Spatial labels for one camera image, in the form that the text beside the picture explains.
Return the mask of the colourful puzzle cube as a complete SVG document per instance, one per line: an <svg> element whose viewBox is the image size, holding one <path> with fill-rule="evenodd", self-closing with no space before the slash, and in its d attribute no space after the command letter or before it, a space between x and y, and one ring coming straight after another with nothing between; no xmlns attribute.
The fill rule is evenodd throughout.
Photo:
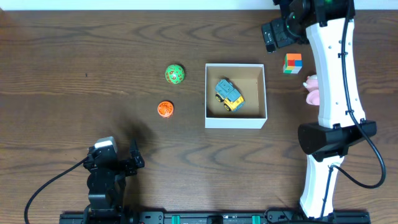
<svg viewBox="0 0 398 224"><path fill-rule="evenodd" d="M286 54L283 65L283 72L286 74L298 74L302 69L302 54Z"/></svg>

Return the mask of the pink duck toy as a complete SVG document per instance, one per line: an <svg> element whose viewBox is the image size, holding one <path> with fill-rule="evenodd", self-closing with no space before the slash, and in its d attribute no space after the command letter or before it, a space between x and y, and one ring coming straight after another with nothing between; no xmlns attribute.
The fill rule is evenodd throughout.
<svg viewBox="0 0 398 224"><path fill-rule="evenodd" d="M319 106L320 92L319 92L317 75L308 76L306 82L303 82L303 86L308 90L306 102L309 105Z"/></svg>

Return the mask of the yellow grey toy truck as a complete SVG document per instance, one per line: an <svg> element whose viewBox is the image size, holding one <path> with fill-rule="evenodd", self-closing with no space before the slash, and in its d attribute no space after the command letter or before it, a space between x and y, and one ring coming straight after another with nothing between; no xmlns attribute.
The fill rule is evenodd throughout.
<svg viewBox="0 0 398 224"><path fill-rule="evenodd" d="M215 98L229 112L235 112L245 104L243 95L227 79L220 80L215 86Z"/></svg>

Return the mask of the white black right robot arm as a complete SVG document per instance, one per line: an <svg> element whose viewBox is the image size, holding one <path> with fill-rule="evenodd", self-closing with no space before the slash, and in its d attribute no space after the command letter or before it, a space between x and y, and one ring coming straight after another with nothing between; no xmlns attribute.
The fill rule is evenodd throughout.
<svg viewBox="0 0 398 224"><path fill-rule="evenodd" d="M305 187L300 198L303 222L366 222L367 216L333 209L333 191L348 149L369 141L377 126L368 120L358 95L353 59L353 1L275 0L281 16L262 26L269 53L294 44L309 44L317 72L305 84L317 97L318 120L298 127L307 156Z"/></svg>

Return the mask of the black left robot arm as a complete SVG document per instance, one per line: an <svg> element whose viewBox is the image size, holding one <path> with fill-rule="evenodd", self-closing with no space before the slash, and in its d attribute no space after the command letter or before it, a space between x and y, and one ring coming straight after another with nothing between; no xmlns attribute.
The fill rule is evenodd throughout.
<svg viewBox="0 0 398 224"><path fill-rule="evenodd" d="M101 138L88 148L83 166L90 172L88 199L94 214L115 216L121 213L126 177L136 175L137 170L145 166L135 140L131 141L129 158L119 160L117 152L112 136Z"/></svg>

